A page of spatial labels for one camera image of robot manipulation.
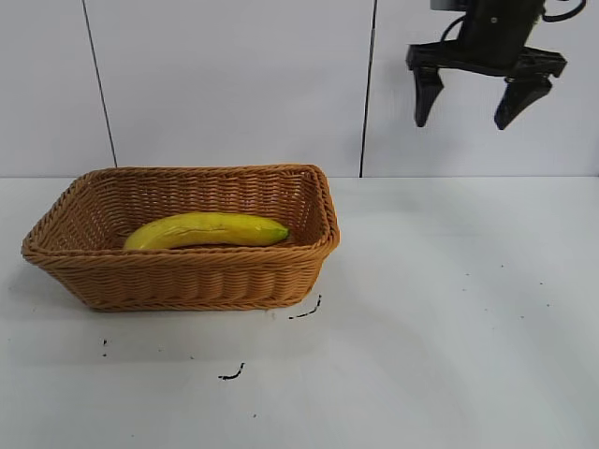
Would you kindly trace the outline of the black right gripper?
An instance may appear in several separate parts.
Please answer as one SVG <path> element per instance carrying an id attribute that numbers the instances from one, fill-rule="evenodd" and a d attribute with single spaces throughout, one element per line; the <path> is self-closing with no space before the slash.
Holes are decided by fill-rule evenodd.
<path id="1" fill-rule="evenodd" d="M 511 124 L 534 102 L 548 95 L 552 83 L 566 66 L 558 52 L 526 45 L 537 20 L 544 12 L 542 1 L 472 1 L 458 36 L 409 47 L 406 63 L 413 70 L 416 102 L 415 122 L 424 127 L 431 108 L 444 89 L 440 68 L 458 69 L 492 77 L 508 77 L 494 121 L 499 130 Z M 520 76 L 543 75 L 521 78 Z"/>

